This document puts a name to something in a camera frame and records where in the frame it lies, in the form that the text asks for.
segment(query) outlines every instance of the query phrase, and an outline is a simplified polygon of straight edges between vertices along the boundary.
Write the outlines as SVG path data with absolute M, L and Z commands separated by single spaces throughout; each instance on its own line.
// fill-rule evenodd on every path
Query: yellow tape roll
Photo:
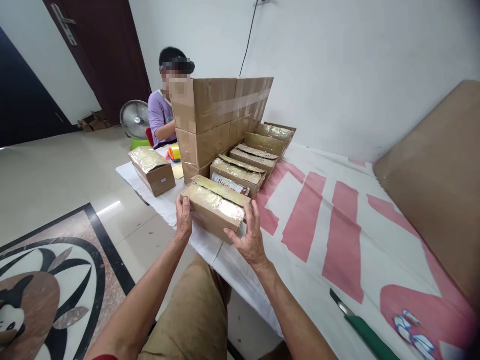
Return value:
M 170 149 L 168 149 L 168 153 L 170 154 L 170 157 L 174 161 L 178 161 L 181 159 L 180 157 L 180 147 L 178 144 L 170 146 Z

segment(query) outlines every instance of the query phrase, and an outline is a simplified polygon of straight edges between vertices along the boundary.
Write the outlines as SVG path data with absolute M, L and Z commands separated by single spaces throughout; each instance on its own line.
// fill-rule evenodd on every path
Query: person's left hand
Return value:
M 190 238 L 192 235 L 192 214 L 190 213 L 190 199 L 178 195 L 176 198 L 176 234 Z

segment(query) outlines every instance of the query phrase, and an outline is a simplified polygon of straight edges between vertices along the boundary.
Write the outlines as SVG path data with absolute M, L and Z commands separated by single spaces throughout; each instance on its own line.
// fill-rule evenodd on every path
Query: table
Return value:
M 166 156 L 167 148 L 157 151 Z M 176 227 L 183 179 L 154 197 L 131 163 L 116 171 Z M 397 333 L 394 318 L 404 310 L 421 321 L 412 336 L 429 340 L 438 359 L 466 348 L 472 309 L 380 186 L 372 164 L 292 143 L 256 200 L 268 258 L 339 359 L 375 357 L 330 288 L 400 359 L 421 359 Z M 257 276 L 234 246 L 196 224 L 190 244 L 283 336 Z

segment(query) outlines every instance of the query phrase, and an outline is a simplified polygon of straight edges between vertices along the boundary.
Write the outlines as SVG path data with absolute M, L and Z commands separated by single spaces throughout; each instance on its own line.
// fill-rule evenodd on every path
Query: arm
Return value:
M 137 359 L 155 321 L 172 276 L 192 234 L 190 201 L 176 200 L 177 230 L 173 241 L 133 288 L 86 356 Z
M 173 134 L 175 134 L 175 120 L 169 122 L 167 125 L 160 126 L 158 129 L 155 130 L 155 137 L 159 141 L 163 141 L 168 139 Z
M 245 206 L 246 235 L 240 239 L 234 231 L 228 228 L 224 231 L 258 276 L 280 322 L 292 357 L 336 359 L 327 341 L 285 286 L 273 263 L 268 260 L 260 230 L 259 208 L 255 200 L 251 203 L 253 213 L 250 205 Z
M 153 94 L 148 99 L 148 121 L 151 133 L 158 141 L 168 139 L 175 134 L 175 121 L 167 123 L 164 108 Z

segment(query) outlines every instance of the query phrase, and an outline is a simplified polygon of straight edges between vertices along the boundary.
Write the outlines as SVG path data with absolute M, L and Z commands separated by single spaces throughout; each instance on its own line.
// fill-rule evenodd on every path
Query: stack of boxes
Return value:
M 260 124 L 274 79 L 181 78 L 170 83 L 185 182 L 210 177 L 210 165 Z
M 261 124 L 274 79 L 175 79 L 170 83 L 183 175 L 196 223 L 230 243 L 243 206 L 282 159 L 296 129 Z

